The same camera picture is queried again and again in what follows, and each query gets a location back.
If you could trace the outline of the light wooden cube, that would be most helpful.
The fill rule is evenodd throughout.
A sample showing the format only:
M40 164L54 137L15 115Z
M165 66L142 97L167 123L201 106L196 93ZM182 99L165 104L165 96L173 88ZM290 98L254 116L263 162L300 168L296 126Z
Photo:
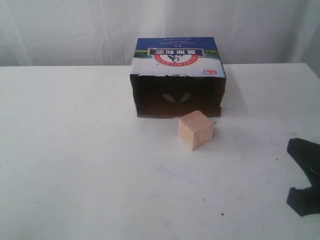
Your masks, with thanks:
M213 133L214 122L199 110L178 119L178 136L192 151L209 143Z

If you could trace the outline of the blue white cardboard box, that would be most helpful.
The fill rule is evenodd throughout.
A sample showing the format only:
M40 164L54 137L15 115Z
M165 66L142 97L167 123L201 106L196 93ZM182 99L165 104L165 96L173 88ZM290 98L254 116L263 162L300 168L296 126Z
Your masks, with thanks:
M139 38L129 79L139 118L222 114L227 78L213 37Z

